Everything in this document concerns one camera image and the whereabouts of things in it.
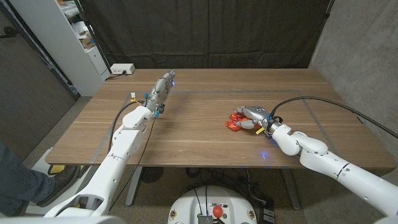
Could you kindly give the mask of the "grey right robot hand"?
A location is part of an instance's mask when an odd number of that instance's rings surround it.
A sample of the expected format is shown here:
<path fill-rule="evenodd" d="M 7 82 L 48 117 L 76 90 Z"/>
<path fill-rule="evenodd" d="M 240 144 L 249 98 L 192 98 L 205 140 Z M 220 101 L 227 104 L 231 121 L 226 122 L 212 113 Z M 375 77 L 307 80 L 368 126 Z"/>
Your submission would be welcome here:
<path fill-rule="evenodd" d="M 233 111 L 233 114 L 244 116 L 247 120 L 233 121 L 237 127 L 244 129 L 254 129 L 258 124 L 264 128 L 268 139 L 272 137 L 271 126 L 277 124 L 276 117 L 272 117 L 264 108 L 260 106 L 241 106 Z"/>

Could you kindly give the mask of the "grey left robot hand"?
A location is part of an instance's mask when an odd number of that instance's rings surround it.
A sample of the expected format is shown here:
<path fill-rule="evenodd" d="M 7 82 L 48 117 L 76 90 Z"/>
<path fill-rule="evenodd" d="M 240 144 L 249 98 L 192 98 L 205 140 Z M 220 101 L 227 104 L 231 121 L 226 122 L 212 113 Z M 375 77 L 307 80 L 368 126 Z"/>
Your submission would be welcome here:
<path fill-rule="evenodd" d="M 171 88 L 175 85 L 175 72 L 171 69 L 165 73 L 160 79 L 157 80 L 153 89 L 146 97 L 144 106 L 151 110 L 155 117 L 164 112 L 164 103 Z"/>

